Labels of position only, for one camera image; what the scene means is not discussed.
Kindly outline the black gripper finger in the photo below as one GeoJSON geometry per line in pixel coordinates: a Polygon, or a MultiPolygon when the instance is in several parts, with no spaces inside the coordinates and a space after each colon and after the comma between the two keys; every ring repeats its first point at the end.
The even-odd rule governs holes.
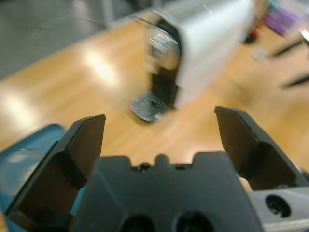
{"type": "Polygon", "coordinates": [[[215,107],[223,148],[252,190],[308,187],[309,182],[245,111],[215,107]]]}
{"type": "Polygon", "coordinates": [[[279,88],[280,89],[288,89],[288,88],[292,88],[292,87],[299,86],[299,85],[302,85],[302,84],[306,84],[308,82],[309,82],[309,74],[306,73],[306,74],[300,75],[296,79],[290,80],[286,83],[279,85],[279,88]]]}
{"type": "Polygon", "coordinates": [[[104,114],[75,121],[22,185],[5,217],[28,232],[67,232],[78,192],[101,154],[104,114]]]}
{"type": "Polygon", "coordinates": [[[268,58],[276,58],[276,57],[279,57],[281,55],[283,55],[284,53],[286,52],[289,52],[291,51],[292,49],[296,48],[297,46],[299,45],[302,45],[302,44],[305,44],[305,45],[309,45],[309,41],[307,39],[298,39],[296,41],[293,41],[292,43],[289,43],[283,47],[281,47],[280,49],[278,49],[277,51],[275,52],[272,52],[270,53],[267,57],[268,58]]]}

